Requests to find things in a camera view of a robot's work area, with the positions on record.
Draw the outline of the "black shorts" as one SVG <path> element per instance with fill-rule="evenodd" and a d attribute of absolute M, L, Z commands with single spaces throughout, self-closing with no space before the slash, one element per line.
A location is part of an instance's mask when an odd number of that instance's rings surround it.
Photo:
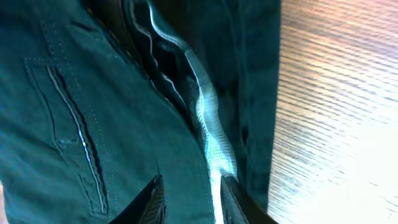
<path fill-rule="evenodd" d="M 165 223 L 268 214 L 280 1 L 1 2 L 8 223 L 110 223 L 157 175 Z"/>

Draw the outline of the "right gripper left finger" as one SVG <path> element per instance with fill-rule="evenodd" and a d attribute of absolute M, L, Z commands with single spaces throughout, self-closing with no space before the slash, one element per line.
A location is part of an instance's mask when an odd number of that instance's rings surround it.
<path fill-rule="evenodd" d="M 157 175 L 109 224 L 164 224 L 166 208 L 164 180 Z"/>

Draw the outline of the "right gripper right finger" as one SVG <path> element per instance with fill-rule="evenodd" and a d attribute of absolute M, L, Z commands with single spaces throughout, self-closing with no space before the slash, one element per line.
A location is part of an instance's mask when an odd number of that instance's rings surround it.
<path fill-rule="evenodd" d="M 277 224 L 233 177 L 221 177 L 221 204 L 225 224 Z"/>

